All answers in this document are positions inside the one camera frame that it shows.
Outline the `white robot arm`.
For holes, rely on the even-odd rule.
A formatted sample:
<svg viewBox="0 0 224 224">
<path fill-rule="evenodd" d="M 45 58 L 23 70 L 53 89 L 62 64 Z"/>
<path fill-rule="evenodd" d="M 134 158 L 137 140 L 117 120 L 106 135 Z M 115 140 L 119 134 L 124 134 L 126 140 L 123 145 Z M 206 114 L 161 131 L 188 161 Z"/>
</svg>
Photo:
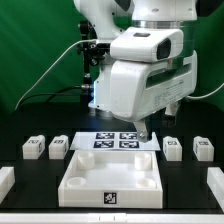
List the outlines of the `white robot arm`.
<svg viewBox="0 0 224 224">
<path fill-rule="evenodd" d="M 89 107 L 135 126 L 151 139 L 150 116 L 164 109 L 175 124 L 180 101 L 194 92 L 197 53 L 186 28 L 197 0 L 73 0 L 96 32 L 99 63 Z"/>
</svg>

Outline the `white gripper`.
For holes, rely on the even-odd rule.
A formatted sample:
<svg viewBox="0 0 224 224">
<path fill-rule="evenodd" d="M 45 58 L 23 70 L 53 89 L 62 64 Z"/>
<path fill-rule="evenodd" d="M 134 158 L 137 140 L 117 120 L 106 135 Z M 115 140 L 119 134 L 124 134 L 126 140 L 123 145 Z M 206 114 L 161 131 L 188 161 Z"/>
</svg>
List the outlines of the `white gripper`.
<svg viewBox="0 0 224 224">
<path fill-rule="evenodd" d="M 183 65 L 169 74 L 168 62 L 153 64 L 116 61 L 110 77 L 112 114 L 121 120 L 135 122 L 137 139 L 150 140 L 148 115 L 166 107 L 167 116 L 175 116 L 177 102 L 194 92 L 197 81 L 197 53 L 186 57 Z"/>
</svg>

